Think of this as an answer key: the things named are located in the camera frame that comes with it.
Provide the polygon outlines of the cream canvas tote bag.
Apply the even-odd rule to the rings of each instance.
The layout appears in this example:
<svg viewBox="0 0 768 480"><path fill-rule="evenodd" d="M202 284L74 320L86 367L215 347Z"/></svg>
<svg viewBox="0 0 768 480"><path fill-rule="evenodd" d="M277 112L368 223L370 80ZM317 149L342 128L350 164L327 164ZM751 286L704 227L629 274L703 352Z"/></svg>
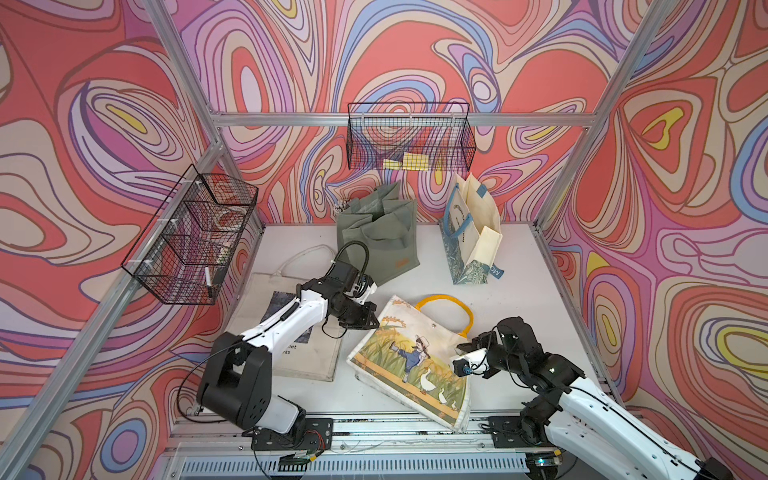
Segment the cream canvas tote bag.
<svg viewBox="0 0 768 480"><path fill-rule="evenodd" d="M286 260L272 273L253 273L246 282L227 331L248 337L248 332L266 321L296 297L297 286L304 278L291 277L285 269L296 264L323 260L326 264L336 251L325 244L310 247ZM307 380L331 382L334 379L341 340L341 329L335 322L326 330L317 324L305 330L273 361L273 374Z"/></svg>

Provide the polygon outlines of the white bag yellow handles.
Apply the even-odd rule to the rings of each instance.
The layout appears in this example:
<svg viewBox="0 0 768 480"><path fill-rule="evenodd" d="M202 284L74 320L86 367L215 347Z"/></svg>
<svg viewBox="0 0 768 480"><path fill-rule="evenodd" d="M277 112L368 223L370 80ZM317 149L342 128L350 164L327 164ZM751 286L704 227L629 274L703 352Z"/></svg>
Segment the white bag yellow handles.
<svg viewBox="0 0 768 480"><path fill-rule="evenodd" d="M346 358L357 379L453 432L465 431L470 380L452 365L462 337L398 296L378 321Z"/></svg>

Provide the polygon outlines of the olive green fabric bag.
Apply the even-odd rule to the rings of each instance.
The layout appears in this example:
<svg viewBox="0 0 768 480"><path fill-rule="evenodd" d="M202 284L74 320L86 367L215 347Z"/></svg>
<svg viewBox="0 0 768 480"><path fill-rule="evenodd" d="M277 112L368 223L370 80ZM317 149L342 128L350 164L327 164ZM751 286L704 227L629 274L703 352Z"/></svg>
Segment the olive green fabric bag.
<svg viewBox="0 0 768 480"><path fill-rule="evenodd" d="M351 246L344 262L361 267L381 286L420 265L417 253L417 202L400 196L399 182L383 184L369 195L350 200L336 217L337 244Z"/></svg>

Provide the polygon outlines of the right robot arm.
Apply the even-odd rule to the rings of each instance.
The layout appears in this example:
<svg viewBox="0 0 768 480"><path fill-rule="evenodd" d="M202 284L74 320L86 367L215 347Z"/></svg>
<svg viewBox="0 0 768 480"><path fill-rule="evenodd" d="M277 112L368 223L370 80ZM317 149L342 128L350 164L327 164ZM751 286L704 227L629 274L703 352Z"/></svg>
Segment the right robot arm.
<svg viewBox="0 0 768 480"><path fill-rule="evenodd" d="M520 436L562 448L608 479L731 479L714 457L701 460L645 425L576 364L543 349L532 327L508 317L456 348L458 376L506 372L535 392L519 413Z"/></svg>

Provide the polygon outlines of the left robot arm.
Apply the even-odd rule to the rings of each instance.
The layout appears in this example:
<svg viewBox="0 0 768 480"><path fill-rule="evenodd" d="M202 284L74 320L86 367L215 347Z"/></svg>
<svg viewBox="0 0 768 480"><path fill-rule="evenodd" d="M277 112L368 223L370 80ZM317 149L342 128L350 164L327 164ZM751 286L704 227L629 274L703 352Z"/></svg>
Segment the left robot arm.
<svg viewBox="0 0 768 480"><path fill-rule="evenodd" d="M379 327L376 305L368 300L376 290L369 260L369 247L352 240L324 276L299 284L295 298L272 316L242 334L221 334L204 362L197 403L244 432L268 430L297 441L306 411L272 393L273 362L307 329L332 317L345 332Z"/></svg>

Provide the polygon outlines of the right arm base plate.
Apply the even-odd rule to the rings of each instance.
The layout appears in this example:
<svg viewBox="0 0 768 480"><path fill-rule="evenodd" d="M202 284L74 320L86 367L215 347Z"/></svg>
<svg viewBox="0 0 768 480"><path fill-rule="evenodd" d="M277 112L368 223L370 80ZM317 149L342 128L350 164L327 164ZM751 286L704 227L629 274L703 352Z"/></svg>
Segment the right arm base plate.
<svg viewBox="0 0 768 480"><path fill-rule="evenodd" d="M479 427L498 449L555 449L546 436L545 423L527 415L490 416Z"/></svg>

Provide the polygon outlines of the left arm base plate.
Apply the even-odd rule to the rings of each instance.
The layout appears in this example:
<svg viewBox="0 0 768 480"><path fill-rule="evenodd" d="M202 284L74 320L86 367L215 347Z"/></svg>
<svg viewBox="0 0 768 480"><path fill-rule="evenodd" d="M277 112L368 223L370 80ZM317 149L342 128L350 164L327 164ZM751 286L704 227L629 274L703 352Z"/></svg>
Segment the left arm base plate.
<svg viewBox="0 0 768 480"><path fill-rule="evenodd" d="M330 417L314 417L300 420L288 433L258 427L249 434L254 451L299 450L320 453L332 446L334 420Z"/></svg>

